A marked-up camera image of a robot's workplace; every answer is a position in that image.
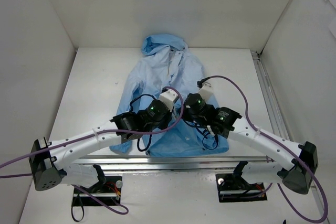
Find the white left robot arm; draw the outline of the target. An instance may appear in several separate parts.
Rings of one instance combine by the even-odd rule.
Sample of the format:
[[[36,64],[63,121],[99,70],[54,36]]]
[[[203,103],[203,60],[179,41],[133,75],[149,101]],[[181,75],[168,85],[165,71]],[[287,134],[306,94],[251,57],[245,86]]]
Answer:
[[[35,189],[45,191],[59,184],[75,184],[92,192],[103,190],[106,178],[99,165],[79,165],[75,161],[105,147],[138,140],[155,129],[167,128],[175,101],[153,100],[138,112],[114,116],[106,124],[87,133],[49,142],[34,141],[29,157]]]

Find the light blue hooded jacket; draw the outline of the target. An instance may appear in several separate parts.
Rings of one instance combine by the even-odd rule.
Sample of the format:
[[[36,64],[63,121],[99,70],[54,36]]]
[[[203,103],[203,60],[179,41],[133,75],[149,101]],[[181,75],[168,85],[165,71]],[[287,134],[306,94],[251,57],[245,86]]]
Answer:
[[[174,87],[185,99],[198,91],[197,82],[204,77],[204,68],[186,42],[170,34],[146,37],[141,46],[143,58],[129,73],[117,113],[130,110],[136,99],[135,111],[147,108],[152,97],[158,97],[164,87]],[[170,131],[144,135],[143,151],[151,157],[187,157],[224,153],[229,150],[227,139],[215,137],[184,121]]]

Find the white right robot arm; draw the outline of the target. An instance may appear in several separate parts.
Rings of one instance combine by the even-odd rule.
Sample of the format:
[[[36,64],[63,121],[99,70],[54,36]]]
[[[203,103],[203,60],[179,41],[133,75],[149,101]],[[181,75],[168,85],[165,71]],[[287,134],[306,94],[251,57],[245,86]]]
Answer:
[[[306,195],[318,167],[317,148],[313,143],[303,144],[285,140],[270,132],[257,129],[248,119],[227,107],[216,108],[206,103],[200,93],[190,93],[184,102],[183,119],[196,123],[207,133],[233,138],[275,161],[274,166],[253,167],[240,162],[232,175],[238,188],[256,182],[253,173],[269,178],[301,195]]]

